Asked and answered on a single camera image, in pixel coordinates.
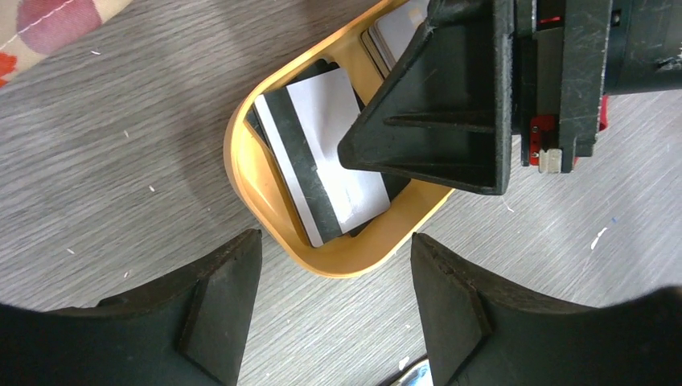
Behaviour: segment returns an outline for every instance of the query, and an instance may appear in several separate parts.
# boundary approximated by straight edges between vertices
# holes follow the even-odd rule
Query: gray floor
[[[3,88],[0,301],[91,306],[257,227],[224,173],[229,115],[373,3],[135,0]],[[612,127],[577,172],[515,167],[510,209],[455,192],[423,232],[591,306],[680,284],[680,107],[682,92],[615,98]],[[408,246],[374,273],[332,281],[263,242],[240,384],[372,385],[425,352]]]

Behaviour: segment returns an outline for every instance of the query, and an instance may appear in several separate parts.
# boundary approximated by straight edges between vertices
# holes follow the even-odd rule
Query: stack of cards
[[[426,18],[429,0],[410,0],[379,18],[360,38],[385,78]]]
[[[272,150],[313,247],[359,232],[409,182],[339,163],[337,146],[364,106],[334,63],[318,61],[254,107],[247,120]]]

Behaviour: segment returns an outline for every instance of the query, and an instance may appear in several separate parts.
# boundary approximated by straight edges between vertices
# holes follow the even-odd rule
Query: black machine housing
[[[522,165],[569,173],[605,94],[682,88],[680,42],[682,0],[431,0],[339,159],[502,195],[520,134]]]

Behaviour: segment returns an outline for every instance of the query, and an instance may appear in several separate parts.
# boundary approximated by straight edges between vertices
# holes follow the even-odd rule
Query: red component
[[[609,96],[605,95],[602,97],[602,111],[599,115],[599,131],[606,130],[609,127]],[[542,150],[542,133],[547,131],[552,131],[556,128],[557,120],[553,115],[540,115],[534,117],[531,120],[531,143],[528,147],[528,152],[530,154],[530,164],[533,166],[540,165],[540,158],[533,157],[534,154],[540,154]],[[578,157],[573,160],[573,166],[576,166]]]
[[[528,147],[529,162],[533,166],[540,165],[540,150],[542,150],[542,133],[554,131],[557,119],[553,115],[539,115],[531,120],[530,146]]]
[[[609,127],[609,96],[605,95],[602,97],[602,113],[599,116],[599,131],[604,131]]]

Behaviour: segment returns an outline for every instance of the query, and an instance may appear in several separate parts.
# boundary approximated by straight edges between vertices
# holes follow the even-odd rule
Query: yellow tray
[[[367,104],[383,81],[360,35],[405,0],[383,0],[260,83],[239,105],[228,124],[224,162],[230,183],[249,210],[303,268],[324,277],[356,277],[395,254],[446,201],[452,189],[412,180],[383,215],[358,236],[343,236],[312,248],[298,213],[265,143],[246,121],[256,97],[286,85],[319,59],[345,68]]]

